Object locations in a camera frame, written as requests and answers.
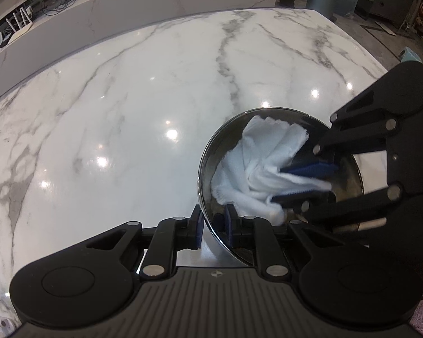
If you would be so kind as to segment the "blue steel bowl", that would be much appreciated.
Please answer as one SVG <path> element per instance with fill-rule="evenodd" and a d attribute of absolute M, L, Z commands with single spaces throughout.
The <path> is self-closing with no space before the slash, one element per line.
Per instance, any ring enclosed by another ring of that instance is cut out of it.
<path fill-rule="evenodd" d="M 257 108 L 225 122 L 208 142 L 199 164 L 199 204 L 211 233 L 236 258 L 251 264 L 237 244 L 243 216 L 274 226 L 325 203 L 363 195 L 353 156 L 314 157 L 328 131 L 321 121 L 288 108 Z"/>

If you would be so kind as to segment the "white cloth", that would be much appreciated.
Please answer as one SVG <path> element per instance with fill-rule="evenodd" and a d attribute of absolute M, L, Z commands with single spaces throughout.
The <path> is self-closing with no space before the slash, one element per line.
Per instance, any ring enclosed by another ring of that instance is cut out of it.
<path fill-rule="evenodd" d="M 272 202 L 274 196 L 332 189 L 330 182 L 280 171 L 308 138 L 299 124 L 253 116 L 217 166 L 211 179 L 213 197 L 220 205 L 233 204 L 240 217 L 262 217 L 281 225 L 286 216 L 281 205 Z"/>

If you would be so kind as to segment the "small blue stool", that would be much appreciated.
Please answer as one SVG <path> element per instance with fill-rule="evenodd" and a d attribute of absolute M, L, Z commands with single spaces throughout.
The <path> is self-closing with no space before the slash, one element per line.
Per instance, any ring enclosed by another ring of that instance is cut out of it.
<path fill-rule="evenodd" d="M 399 54 L 399 60 L 400 62 L 408 62 L 408 61 L 416 61 L 416 62 L 422 62 L 422 59 L 420 56 L 414 52 L 411 48 L 408 46 L 405 46 L 404 49 Z"/>

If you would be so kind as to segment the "white wifi router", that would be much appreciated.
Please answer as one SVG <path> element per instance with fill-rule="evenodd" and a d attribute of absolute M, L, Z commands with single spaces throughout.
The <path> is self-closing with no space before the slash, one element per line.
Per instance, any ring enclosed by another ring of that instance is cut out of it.
<path fill-rule="evenodd" d="M 14 42 L 16 39 L 27 33 L 32 28 L 32 8 L 19 7 L 10 17 L 5 18 L 11 32 L 4 39 L 6 44 Z"/>

